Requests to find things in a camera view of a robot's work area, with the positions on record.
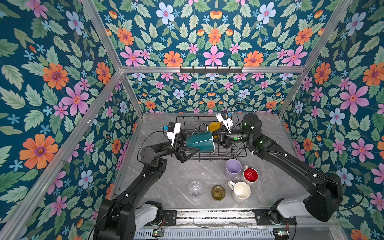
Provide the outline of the yellow mug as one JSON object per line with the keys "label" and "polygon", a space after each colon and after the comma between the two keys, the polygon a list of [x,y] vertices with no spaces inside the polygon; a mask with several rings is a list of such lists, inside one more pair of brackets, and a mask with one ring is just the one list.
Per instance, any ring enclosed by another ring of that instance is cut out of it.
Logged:
{"label": "yellow mug", "polygon": [[221,127],[222,127],[221,123],[219,123],[219,122],[212,122],[212,123],[209,124],[208,129],[209,129],[209,131],[214,132],[214,131],[220,130]]}

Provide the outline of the dark green mug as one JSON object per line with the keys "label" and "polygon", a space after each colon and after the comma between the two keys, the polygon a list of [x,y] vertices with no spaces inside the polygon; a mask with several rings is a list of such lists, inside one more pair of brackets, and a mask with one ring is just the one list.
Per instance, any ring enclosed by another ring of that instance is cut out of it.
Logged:
{"label": "dark green mug", "polygon": [[214,152],[215,143],[213,132],[207,124],[198,125],[186,139],[186,147],[199,148],[200,152]]}

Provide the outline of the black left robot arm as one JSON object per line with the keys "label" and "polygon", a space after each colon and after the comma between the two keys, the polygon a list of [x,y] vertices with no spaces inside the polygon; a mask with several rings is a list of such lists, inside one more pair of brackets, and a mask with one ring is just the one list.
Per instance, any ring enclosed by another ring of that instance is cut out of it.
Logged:
{"label": "black left robot arm", "polygon": [[148,223],[162,220],[162,204],[148,201],[141,208],[138,205],[166,171],[166,156],[175,155],[177,160],[184,163],[199,151],[184,146],[190,135],[188,131],[181,131],[176,134],[174,141],[167,140],[141,148],[141,173],[120,195],[102,202],[94,226],[94,240],[132,240],[137,230]]}

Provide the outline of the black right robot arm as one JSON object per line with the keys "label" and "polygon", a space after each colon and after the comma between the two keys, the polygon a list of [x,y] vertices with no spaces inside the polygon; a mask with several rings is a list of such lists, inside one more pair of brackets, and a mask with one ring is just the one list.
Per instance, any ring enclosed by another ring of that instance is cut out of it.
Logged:
{"label": "black right robot arm", "polygon": [[244,143],[252,155],[277,166],[307,191],[307,195],[302,197],[278,199],[267,214],[273,224],[280,225],[283,219],[298,216],[329,221],[343,200],[341,180],[336,174],[321,173],[288,153],[275,140],[263,134],[262,121],[256,114],[245,114],[238,127],[234,126],[227,111],[218,113],[216,118],[221,123],[221,129],[214,131],[219,145],[228,148],[232,143]]}

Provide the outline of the lilac cup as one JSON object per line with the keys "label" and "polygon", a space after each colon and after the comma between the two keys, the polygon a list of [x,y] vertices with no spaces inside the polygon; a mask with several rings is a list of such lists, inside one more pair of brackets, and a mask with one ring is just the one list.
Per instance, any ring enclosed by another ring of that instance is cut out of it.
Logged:
{"label": "lilac cup", "polygon": [[236,159],[229,159],[225,164],[226,178],[234,180],[242,171],[242,164]]}

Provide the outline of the clear glass cup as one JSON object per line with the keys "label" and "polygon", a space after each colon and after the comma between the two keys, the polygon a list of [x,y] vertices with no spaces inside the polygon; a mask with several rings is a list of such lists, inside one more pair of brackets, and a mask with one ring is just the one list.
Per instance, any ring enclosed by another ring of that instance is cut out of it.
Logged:
{"label": "clear glass cup", "polygon": [[203,184],[199,181],[192,181],[188,186],[189,193],[193,197],[199,197],[203,193]]}

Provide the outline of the red inside white mug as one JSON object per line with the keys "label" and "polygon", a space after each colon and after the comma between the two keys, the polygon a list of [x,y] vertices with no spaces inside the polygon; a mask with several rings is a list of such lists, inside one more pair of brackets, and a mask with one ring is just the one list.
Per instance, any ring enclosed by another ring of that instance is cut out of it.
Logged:
{"label": "red inside white mug", "polygon": [[243,173],[241,175],[241,181],[246,183],[249,186],[254,185],[259,180],[259,174],[254,169],[248,165],[243,166]]}

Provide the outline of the olive glass cup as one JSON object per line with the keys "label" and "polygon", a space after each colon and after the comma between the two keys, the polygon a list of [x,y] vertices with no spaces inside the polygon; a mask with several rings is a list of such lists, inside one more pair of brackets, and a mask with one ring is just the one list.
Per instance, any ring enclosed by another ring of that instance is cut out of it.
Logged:
{"label": "olive glass cup", "polygon": [[216,185],[211,190],[211,195],[215,201],[221,201],[226,196],[226,191],[224,187]]}

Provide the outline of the cream white mug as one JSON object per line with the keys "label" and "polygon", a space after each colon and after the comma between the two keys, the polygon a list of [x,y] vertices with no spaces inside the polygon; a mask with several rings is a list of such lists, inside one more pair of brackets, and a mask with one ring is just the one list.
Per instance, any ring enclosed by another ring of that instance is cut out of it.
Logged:
{"label": "cream white mug", "polygon": [[233,191],[232,195],[234,200],[237,202],[243,202],[251,195],[251,188],[245,182],[234,183],[233,181],[229,181],[228,185]]}

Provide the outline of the black hook rail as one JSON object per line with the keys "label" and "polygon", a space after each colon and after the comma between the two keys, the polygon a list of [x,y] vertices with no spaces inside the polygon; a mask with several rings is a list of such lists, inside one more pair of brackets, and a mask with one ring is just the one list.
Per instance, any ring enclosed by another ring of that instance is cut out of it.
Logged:
{"label": "black hook rail", "polygon": [[185,74],[239,74],[243,72],[242,67],[180,67],[180,73]]}

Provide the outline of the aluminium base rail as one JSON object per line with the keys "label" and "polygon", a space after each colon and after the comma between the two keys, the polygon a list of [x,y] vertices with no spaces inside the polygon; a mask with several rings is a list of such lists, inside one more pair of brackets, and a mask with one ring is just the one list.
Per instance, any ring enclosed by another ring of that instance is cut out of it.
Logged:
{"label": "aluminium base rail", "polygon": [[336,218],[320,222],[290,217],[273,224],[266,209],[173,209],[153,218],[155,207],[138,210],[128,240],[346,240]]}

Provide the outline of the aluminium frame post back left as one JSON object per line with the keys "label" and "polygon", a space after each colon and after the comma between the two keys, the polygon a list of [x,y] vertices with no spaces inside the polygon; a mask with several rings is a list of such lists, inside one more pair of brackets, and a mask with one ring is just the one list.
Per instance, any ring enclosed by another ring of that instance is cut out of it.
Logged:
{"label": "aluminium frame post back left", "polygon": [[127,75],[122,72],[122,62],[118,57],[117,51],[111,41],[111,38],[107,34],[107,30],[102,21],[102,18],[100,17],[100,14],[96,8],[94,1],[82,1],[82,3],[93,26],[95,27],[95,30],[100,38],[103,47],[107,51],[107,55],[111,60],[113,68],[116,71],[113,77],[121,79],[122,84],[127,91],[128,97],[130,98],[138,117],[141,118],[144,113],[140,107],[137,96],[135,95],[134,89],[132,88]]}

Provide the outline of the aluminium frame post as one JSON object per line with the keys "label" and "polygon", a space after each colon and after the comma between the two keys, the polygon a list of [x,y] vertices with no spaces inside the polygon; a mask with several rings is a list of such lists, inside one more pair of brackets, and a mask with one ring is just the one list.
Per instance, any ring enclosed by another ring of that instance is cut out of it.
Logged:
{"label": "aluminium frame post", "polygon": [[107,30],[102,21],[102,18],[100,17],[100,14],[96,8],[94,1],[82,1],[82,3],[93,26],[95,27],[95,30],[100,38],[103,47],[107,51],[107,55],[111,60],[113,68],[116,71],[113,77],[121,79],[122,84],[127,91],[128,97],[130,98],[138,117],[141,118],[144,113],[140,107],[137,96],[135,95],[134,89],[132,88],[127,75],[122,72],[122,62],[118,57],[117,51],[111,41],[111,38],[107,34]]}
{"label": "aluminium frame post", "polygon": [[342,17],[347,12],[349,6],[352,4],[352,0],[341,0],[338,2],[338,5],[336,6],[335,11],[332,13],[329,21],[325,25],[325,29],[320,36],[318,42],[315,44],[315,47],[313,48],[312,52],[310,53],[306,64],[304,65],[304,71],[301,73],[297,80],[295,81],[294,85],[292,86],[290,92],[288,93],[287,97],[285,98],[285,101],[282,105],[282,108],[279,111],[279,118],[282,119],[284,116],[284,113],[287,111],[289,105],[293,101],[294,97],[300,90],[301,85],[303,84],[304,80],[308,76],[311,68],[314,66],[316,60],[320,56],[320,53],[322,52],[323,48],[326,46],[327,42],[329,41],[331,35],[335,31],[336,27],[340,23]]}

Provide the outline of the aluminium frame post back right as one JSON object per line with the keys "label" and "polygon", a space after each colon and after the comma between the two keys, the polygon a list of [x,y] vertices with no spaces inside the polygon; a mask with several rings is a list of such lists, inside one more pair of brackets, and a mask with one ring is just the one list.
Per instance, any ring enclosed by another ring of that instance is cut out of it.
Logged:
{"label": "aluminium frame post back right", "polygon": [[284,113],[287,111],[289,105],[293,101],[294,97],[300,90],[301,85],[303,84],[304,80],[308,76],[311,68],[314,66],[316,60],[320,56],[320,53],[322,52],[323,48],[326,46],[327,42],[329,41],[331,35],[335,31],[336,27],[340,23],[342,17],[347,12],[349,6],[352,4],[352,0],[341,0],[338,2],[338,5],[336,6],[335,11],[332,13],[329,21],[325,25],[325,29],[320,36],[318,42],[315,44],[315,47],[313,48],[312,52],[310,53],[306,64],[304,65],[304,71],[301,73],[297,80],[295,81],[294,85],[292,86],[290,92],[288,93],[287,97],[285,98],[285,101],[282,105],[282,108],[279,111],[279,118],[282,119],[284,116]]}

